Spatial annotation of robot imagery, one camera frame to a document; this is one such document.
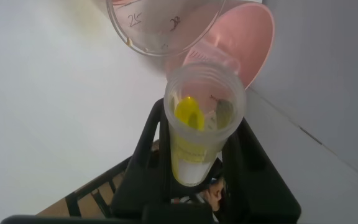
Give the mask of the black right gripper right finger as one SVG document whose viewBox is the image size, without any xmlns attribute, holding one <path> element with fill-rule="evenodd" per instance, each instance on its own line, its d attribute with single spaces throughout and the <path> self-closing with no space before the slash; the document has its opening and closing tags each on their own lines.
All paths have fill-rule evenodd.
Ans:
<svg viewBox="0 0 358 224">
<path fill-rule="evenodd" d="M 243 119 L 222 150 L 221 223 L 296 223 L 301 206 Z"/>
</svg>

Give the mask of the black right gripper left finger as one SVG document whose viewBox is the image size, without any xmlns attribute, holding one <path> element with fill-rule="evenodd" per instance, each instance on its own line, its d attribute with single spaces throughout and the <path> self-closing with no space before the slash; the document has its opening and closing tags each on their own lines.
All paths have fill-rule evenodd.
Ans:
<svg viewBox="0 0 358 224">
<path fill-rule="evenodd" d="M 153 105 L 121 185 L 114 194 L 111 213 L 117 218 L 140 218 L 144 208 L 169 202 L 170 135 L 163 99 Z"/>
</svg>

